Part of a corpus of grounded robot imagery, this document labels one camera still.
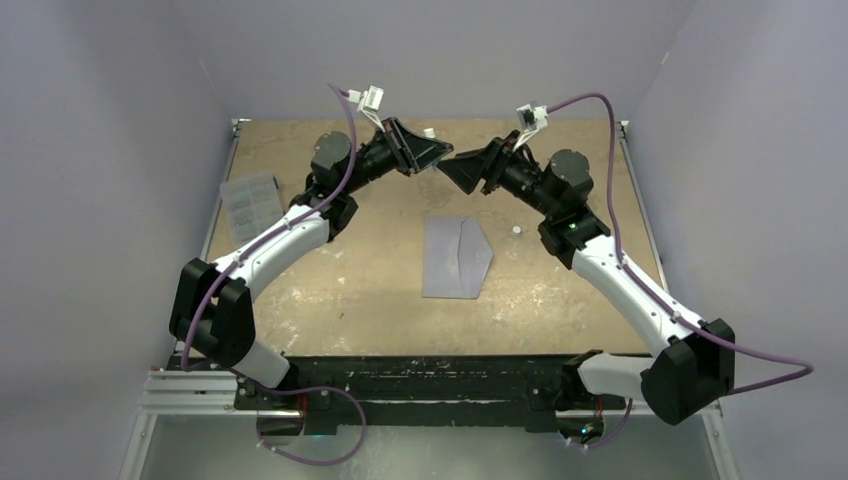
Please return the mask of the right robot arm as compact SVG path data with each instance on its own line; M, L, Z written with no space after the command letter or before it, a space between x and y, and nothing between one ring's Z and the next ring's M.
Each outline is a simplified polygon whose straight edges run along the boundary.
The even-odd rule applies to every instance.
M599 291L648 348L646 358L594 350L570 360L550 406L584 407L614 395L644 402L677 425L731 392L733 329L681 305L623 251L588 204L594 181L585 155L562 149L541 166L511 132L438 168L466 194L502 188L543 214L538 232L545 250Z

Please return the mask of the grey envelope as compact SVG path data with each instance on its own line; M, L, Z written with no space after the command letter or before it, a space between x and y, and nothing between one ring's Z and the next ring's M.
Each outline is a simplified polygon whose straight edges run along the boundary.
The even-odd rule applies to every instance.
M421 295L424 298L477 299L493 256L476 218L428 217Z

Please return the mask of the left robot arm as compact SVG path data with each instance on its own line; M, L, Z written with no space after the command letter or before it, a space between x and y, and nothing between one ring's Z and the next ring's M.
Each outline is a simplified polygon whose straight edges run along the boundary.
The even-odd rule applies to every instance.
M390 117L366 143L332 131L316 140L303 192L283 217L228 255L199 258L181 270L170 333L212 363L259 383L272 408L297 399L297 368L258 339L253 303L301 257L335 239L358 205L354 192L397 171L418 174L453 151L452 144L428 138Z

